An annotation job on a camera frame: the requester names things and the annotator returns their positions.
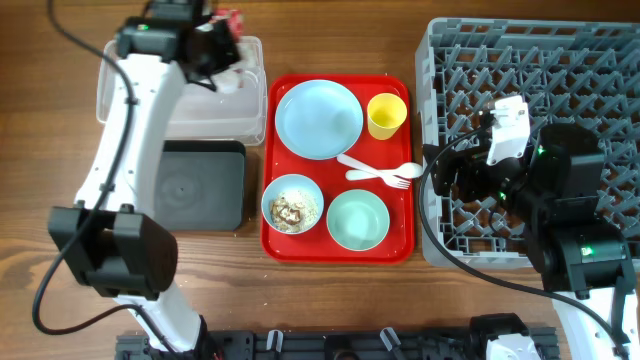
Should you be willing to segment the rice food leftovers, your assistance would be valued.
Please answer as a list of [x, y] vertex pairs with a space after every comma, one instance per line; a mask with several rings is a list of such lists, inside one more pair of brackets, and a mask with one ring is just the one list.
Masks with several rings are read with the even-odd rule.
[[280, 192], [269, 202], [269, 214], [277, 230], [302, 233], [314, 226], [320, 208], [311, 193], [292, 189]]

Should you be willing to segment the yellow plastic cup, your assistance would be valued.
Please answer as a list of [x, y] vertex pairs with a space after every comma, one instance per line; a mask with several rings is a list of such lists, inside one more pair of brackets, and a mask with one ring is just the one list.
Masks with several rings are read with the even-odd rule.
[[377, 140], [390, 139], [408, 116], [404, 100], [392, 93], [375, 95], [366, 108], [370, 135]]

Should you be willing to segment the green bowl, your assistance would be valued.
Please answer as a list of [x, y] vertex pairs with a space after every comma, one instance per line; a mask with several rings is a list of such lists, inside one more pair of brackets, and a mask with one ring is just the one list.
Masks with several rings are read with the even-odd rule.
[[378, 247], [386, 238], [391, 217], [377, 195], [354, 189], [341, 193], [331, 202], [326, 223], [331, 238], [340, 247], [365, 252]]

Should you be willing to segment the light blue plate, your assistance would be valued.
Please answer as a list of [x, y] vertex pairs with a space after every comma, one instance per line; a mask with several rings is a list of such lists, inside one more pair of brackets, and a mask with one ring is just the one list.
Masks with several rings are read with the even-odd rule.
[[352, 91], [330, 80], [295, 85], [279, 101], [276, 133], [295, 155], [327, 160], [349, 150], [364, 126], [362, 107]]

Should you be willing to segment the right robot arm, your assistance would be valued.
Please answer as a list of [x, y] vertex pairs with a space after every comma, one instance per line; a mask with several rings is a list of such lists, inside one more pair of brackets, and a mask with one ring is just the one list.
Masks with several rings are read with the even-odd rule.
[[491, 141], [474, 131], [478, 147], [422, 147], [438, 195], [458, 188], [463, 200], [490, 196], [524, 225], [527, 256], [540, 274], [539, 289], [483, 273], [437, 250], [468, 274], [492, 284], [551, 299], [575, 359], [639, 356], [637, 278], [626, 238], [596, 211], [604, 154], [597, 136], [575, 124], [543, 127], [531, 161], [482, 159]]

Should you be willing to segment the white napkin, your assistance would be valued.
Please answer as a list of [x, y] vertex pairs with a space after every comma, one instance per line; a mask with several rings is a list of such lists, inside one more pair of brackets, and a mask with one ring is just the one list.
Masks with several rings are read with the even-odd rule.
[[238, 50], [240, 61], [212, 77], [213, 83], [220, 93], [230, 94], [242, 88], [245, 76], [258, 66], [258, 56], [253, 44], [240, 43]]

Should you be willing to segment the blue bowl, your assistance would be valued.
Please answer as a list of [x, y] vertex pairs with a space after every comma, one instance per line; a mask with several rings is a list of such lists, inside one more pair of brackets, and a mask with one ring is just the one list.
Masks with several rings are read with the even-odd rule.
[[274, 227], [274, 224], [271, 219], [271, 215], [269, 214], [269, 202], [273, 200], [280, 192], [292, 190], [292, 189], [308, 191], [309, 193], [312, 194], [312, 196], [315, 198], [316, 202], [318, 203], [320, 208], [320, 215], [318, 220], [314, 224], [314, 226], [320, 221], [320, 218], [324, 210], [323, 194], [319, 186], [313, 180], [300, 174], [287, 174], [287, 175], [283, 175], [276, 178], [275, 180], [273, 180], [271, 183], [267, 185], [267, 187], [263, 192], [262, 200], [261, 200], [261, 210], [262, 210], [263, 218], [266, 220], [268, 226], [276, 230], [277, 232], [285, 235], [299, 235], [304, 232], [289, 234], [289, 233], [284, 233], [277, 230]]

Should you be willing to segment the red snack wrapper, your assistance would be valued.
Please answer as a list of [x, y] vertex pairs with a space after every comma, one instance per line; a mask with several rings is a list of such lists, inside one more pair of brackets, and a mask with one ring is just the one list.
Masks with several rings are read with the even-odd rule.
[[231, 34], [238, 40], [244, 31], [244, 15], [237, 9], [217, 9], [212, 17], [211, 23], [225, 20], [231, 31]]

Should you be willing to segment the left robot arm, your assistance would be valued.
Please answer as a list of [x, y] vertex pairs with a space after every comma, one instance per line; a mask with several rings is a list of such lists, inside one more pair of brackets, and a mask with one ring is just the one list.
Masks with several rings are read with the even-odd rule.
[[56, 264], [130, 312], [155, 359], [219, 359], [222, 349], [174, 277], [175, 237], [154, 218], [155, 183], [170, 119], [184, 88], [213, 90], [240, 59], [223, 20], [202, 0], [151, 1], [128, 18], [102, 61], [115, 75], [92, 167], [69, 207], [50, 213]]

